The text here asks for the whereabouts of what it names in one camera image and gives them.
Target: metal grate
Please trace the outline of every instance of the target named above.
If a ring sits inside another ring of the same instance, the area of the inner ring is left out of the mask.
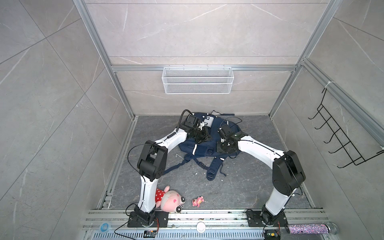
[[[233,71],[230,67],[165,67],[162,81],[166,94],[230,93]]]
[[[198,233],[196,230],[168,230],[160,229],[155,238],[144,237],[144,230],[118,230],[119,234],[136,240],[199,240],[199,239],[223,239],[223,240],[247,240],[247,239],[264,239],[261,229],[229,229],[229,230],[206,230],[204,233]],[[109,233],[95,233],[93,240],[114,240],[124,239],[123,236],[117,235],[110,231]]]

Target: white cable tie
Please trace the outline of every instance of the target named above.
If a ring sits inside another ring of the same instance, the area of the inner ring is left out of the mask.
[[[325,85],[324,88],[327,88],[328,84],[330,84],[330,83],[336,83],[336,82],[328,81],[327,85]]]

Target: microphone mesh head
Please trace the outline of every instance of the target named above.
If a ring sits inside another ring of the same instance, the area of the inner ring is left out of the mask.
[[[339,233],[339,227],[333,222],[327,222],[325,225],[328,227],[329,233],[331,234]]]

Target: pink glitter cylinder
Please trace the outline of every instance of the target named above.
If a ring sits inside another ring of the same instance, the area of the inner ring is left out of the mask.
[[[322,234],[328,233],[328,227],[325,224],[292,224],[288,225],[291,234]]]

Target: small pink toy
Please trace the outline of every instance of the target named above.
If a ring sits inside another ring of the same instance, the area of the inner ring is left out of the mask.
[[[180,212],[184,207],[185,198],[176,191],[169,190],[169,186],[163,190],[156,189],[155,194],[156,207],[160,207],[164,212]]]
[[[192,200],[192,206],[200,207],[200,203],[202,202],[204,202],[203,196],[195,198],[194,200]]]

